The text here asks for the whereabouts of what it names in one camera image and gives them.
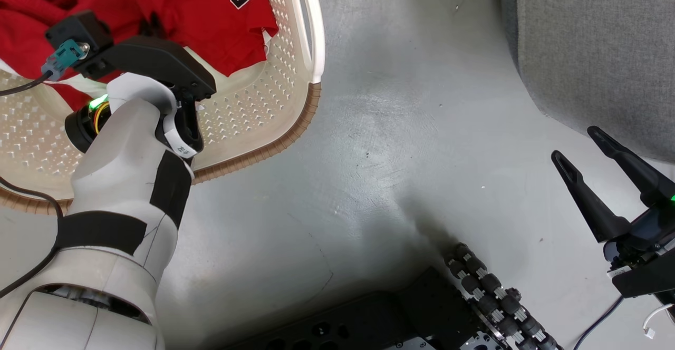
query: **black cable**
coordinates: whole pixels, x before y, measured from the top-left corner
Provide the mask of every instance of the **black cable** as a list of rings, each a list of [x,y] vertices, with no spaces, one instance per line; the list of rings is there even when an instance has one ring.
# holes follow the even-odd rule
[[[9,182],[7,182],[7,180],[3,179],[2,177],[0,177],[0,184],[4,185],[7,189],[10,189],[14,192],[22,193],[24,195],[29,195],[29,196],[36,196],[36,197],[39,197],[41,199],[46,200],[47,202],[49,202],[54,207],[54,210],[56,211],[56,217],[57,217],[58,223],[60,223],[61,220],[63,220],[63,210],[61,210],[61,206],[54,199],[54,197],[51,197],[51,196],[49,196],[45,193],[42,193],[42,192],[36,192],[36,191],[31,191],[29,189],[17,187],[13,184],[10,184]],[[19,285],[22,285],[23,283],[31,280],[31,278],[33,276],[38,275],[39,271],[41,271],[44,268],[44,266],[48,265],[48,263],[51,261],[51,259],[53,259],[53,257],[56,255],[58,250],[59,249],[56,247],[56,241],[55,241],[54,245],[51,247],[51,250],[49,250],[49,254],[47,254],[47,256],[44,257],[44,259],[40,263],[38,263],[37,266],[35,266],[32,270],[28,271],[28,273],[26,275],[21,276],[14,283],[11,283],[7,287],[0,290],[0,299],[5,297],[5,295],[7,295],[7,293],[10,293],[13,290],[15,290],[17,287],[19,287]]]
[[[614,311],[619,307],[619,305],[621,305],[622,302],[624,302],[623,296],[619,297],[616,300],[616,302],[614,303],[614,305],[612,305],[612,307],[610,307],[610,310],[608,310],[607,312],[605,312],[605,314],[603,314],[600,318],[598,318],[597,321],[595,322],[595,324],[591,325],[590,328],[586,329],[584,334],[581,335],[581,338],[579,338],[579,341],[574,346],[574,350],[579,350],[579,346],[581,346],[581,342],[583,342],[586,339],[586,337],[588,337],[588,335],[590,335],[590,333],[592,331],[594,331],[595,328],[598,327],[598,325],[602,324],[602,322],[605,321],[605,319],[607,319],[607,317],[609,317],[611,314],[613,314]]]
[[[26,85],[17,86],[16,88],[7,89],[6,91],[0,91],[0,97],[2,97],[3,95],[10,95],[22,91],[27,91],[30,88],[35,88],[36,86],[44,83],[44,81],[47,81],[47,79],[49,79],[51,75],[52,75],[51,71],[46,71],[42,76],[40,76],[39,79],[33,80]]]

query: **black tape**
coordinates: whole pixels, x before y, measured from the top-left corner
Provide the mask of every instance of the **black tape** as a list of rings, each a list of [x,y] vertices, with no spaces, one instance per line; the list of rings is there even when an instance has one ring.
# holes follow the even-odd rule
[[[63,217],[59,222],[56,246],[102,246],[133,256],[145,235],[145,222],[110,211],[83,211]]]
[[[185,204],[190,194],[192,177],[183,158],[166,151],[159,162],[150,204],[161,209],[180,227]]]

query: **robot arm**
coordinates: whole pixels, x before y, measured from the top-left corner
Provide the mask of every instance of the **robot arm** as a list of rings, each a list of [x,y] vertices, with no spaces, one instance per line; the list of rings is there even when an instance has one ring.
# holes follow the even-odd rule
[[[601,129],[589,127],[588,134],[631,179],[648,208],[632,222],[615,216],[584,183],[581,172],[559,151],[552,153],[591,232],[604,244],[612,283],[623,297],[654,295],[664,306],[675,303],[675,182]],[[673,308],[668,312],[675,314]]]
[[[89,107],[66,120],[85,152],[73,203],[58,222],[51,262],[0,299],[0,348],[164,348],[155,295],[194,178],[189,162],[203,148],[195,102],[215,82],[178,45],[132,38],[113,46],[91,13],[55,28],[53,43],[89,48],[78,71],[127,73],[108,85],[111,115],[100,133]]]

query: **white cable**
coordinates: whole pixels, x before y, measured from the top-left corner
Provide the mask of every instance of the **white cable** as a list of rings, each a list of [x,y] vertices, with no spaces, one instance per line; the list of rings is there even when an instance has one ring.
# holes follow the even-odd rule
[[[645,336],[647,336],[649,339],[654,339],[654,335],[656,334],[656,331],[654,331],[652,328],[648,328],[647,324],[649,323],[649,321],[651,320],[651,318],[653,316],[656,316],[656,314],[658,314],[660,311],[666,310],[666,309],[668,309],[672,306],[673,306],[673,304],[665,304],[662,307],[658,307],[658,308],[654,309],[654,311],[651,312],[649,314],[649,316],[647,316],[646,319],[644,319],[644,324],[642,324],[642,330],[644,330]]]

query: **teal connector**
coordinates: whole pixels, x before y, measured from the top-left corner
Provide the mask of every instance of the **teal connector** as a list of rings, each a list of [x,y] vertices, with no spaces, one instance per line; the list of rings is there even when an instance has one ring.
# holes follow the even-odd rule
[[[75,64],[78,60],[84,59],[87,55],[86,45],[78,45],[75,40],[63,42],[57,50],[51,54],[46,63],[41,67],[43,73],[51,72],[49,81],[58,81],[68,67]]]

